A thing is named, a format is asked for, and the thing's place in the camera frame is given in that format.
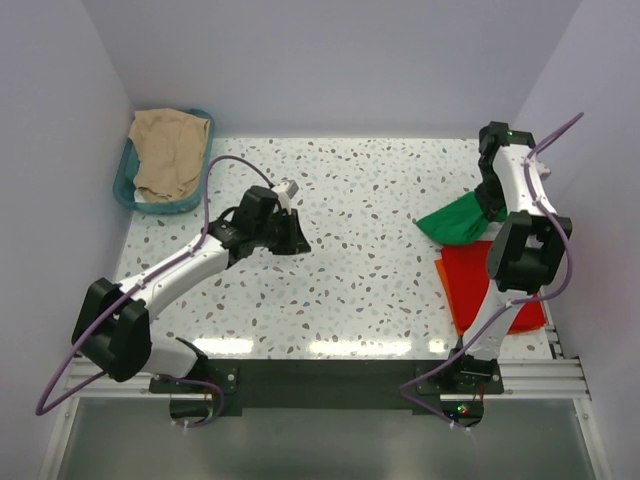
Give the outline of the green t shirt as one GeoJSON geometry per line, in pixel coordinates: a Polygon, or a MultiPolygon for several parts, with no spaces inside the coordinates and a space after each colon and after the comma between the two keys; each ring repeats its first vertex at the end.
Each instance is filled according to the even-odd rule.
{"type": "Polygon", "coordinates": [[[485,212],[475,194],[467,192],[450,204],[421,218],[416,222],[416,226],[435,243],[444,246],[465,246],[480,240],[491,223],[501,223],[505,218],[504,208],[485,212]]]}

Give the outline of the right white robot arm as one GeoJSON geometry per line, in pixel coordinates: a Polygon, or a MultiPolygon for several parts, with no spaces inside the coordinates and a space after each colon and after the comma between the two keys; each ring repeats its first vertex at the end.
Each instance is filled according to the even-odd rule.
{"type": "Polygon", "coordinates": [[[498,357],[520,310],[557,273],[572,233],[543,187],[546,168],[537,161],[530,132],[492,121],[479,132],[482,182],[474,195],[482,212],[503,207],[506,218],[488,252],[487,291],[470,328],[439,378],[447,393],[500,393],[498,357]]]}

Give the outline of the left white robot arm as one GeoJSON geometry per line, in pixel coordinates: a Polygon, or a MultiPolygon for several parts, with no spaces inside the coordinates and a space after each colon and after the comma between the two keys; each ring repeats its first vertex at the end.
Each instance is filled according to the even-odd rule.
{"type": "Polygon", "coordinates": [[[291,201],[295,181],[271,188],[253,186],[238,206],[206,220],[200,234],[155,266],[120,282],[95,281],[88,289],[72,334],[73,346],[111,379],[138,373],[170,376],[185,392],[207,380],[205,355],[185,340],[155,340],[150,324],[202,281],[265,248],[298,255],[310,246],[291,201]]]}

